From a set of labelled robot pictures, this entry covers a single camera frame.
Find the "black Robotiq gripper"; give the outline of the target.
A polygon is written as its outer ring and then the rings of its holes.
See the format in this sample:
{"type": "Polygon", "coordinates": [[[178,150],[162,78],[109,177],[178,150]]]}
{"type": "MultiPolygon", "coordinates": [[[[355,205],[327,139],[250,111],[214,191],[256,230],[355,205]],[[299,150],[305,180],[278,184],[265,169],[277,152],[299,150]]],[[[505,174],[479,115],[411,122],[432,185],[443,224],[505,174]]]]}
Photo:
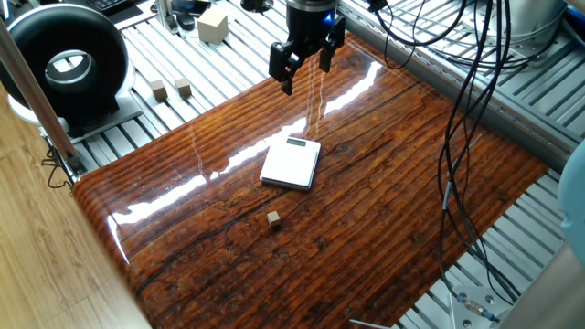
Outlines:
{"type": "Polygon", "coordinates": [[[287,7],[286,42],[271,45],[269,74],[281,84],[286,95],[293,94],[293,77],[303,60],[297,54],[313,54],[320,48],[320,69],[328,73],[338,48],[345,43],[346,19],[335,19],[335,9],[305,11],[287,7]]]}

